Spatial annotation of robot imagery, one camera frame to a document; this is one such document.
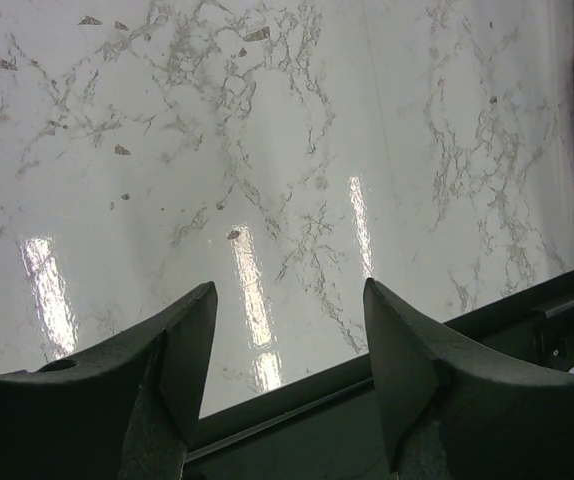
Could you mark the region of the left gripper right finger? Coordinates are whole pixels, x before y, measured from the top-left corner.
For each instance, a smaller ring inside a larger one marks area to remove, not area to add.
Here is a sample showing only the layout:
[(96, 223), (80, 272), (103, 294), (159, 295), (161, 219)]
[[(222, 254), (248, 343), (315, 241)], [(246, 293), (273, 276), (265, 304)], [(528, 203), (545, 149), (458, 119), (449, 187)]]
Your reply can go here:
[(363, 294), (389, 470), (401, 479), (574, 479), (574, 291), (438, 322)]

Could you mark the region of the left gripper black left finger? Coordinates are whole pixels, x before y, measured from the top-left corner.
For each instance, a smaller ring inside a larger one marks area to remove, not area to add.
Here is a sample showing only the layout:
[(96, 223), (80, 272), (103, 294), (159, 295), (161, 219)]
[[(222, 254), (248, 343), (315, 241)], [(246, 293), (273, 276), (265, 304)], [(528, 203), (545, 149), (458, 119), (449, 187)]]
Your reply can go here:
[(197, 432), (213, 283), (39, 370), (0, 374), (0, 479), (178, 479)]

